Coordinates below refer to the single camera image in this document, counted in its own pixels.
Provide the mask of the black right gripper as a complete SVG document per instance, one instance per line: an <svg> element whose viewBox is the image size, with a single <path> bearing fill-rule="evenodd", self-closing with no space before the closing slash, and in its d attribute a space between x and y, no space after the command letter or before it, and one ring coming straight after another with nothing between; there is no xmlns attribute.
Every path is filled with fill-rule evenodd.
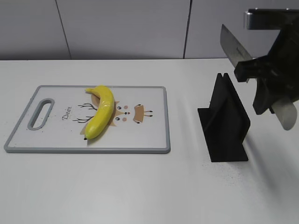
<svg viewBox="0 0 299 224"><path fill-rule="evenodd" d="M238 62L234 74L238 82L257 78L253 101L257 115L283 96L296 101L299 98L299 23L292 22L280 30L267 57Z"/></svg>

